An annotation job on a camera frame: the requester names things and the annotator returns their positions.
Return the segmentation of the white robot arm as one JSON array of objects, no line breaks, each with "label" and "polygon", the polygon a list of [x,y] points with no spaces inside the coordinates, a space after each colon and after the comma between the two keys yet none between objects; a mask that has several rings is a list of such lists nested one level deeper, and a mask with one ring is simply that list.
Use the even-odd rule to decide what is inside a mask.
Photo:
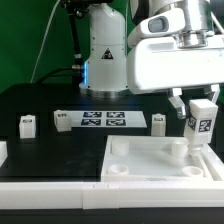
[{"label": "white robot arm", "polygon": [[210,0],[131,0],[136,23],[128,36],[128,87],[134,94],[166,91],[184,119],[184,89],[203,87],[216,101],[224,83],[224,30]]}]

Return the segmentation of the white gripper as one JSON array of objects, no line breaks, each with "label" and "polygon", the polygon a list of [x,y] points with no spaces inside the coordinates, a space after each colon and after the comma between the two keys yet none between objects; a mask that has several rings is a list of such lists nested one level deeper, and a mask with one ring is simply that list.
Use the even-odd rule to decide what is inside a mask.
[{"label": "white gripper", "polygon": [[185,119],[181,88],[208,85],[205,95],[213,103],[218,100],[219,84],[224,83],[224,37],[215,35],[207,47],[188,49],[179,49],[172,37],[142,40],[128,54],[127,82],[134,94],[170,89],[168,100],[177,118]]}]

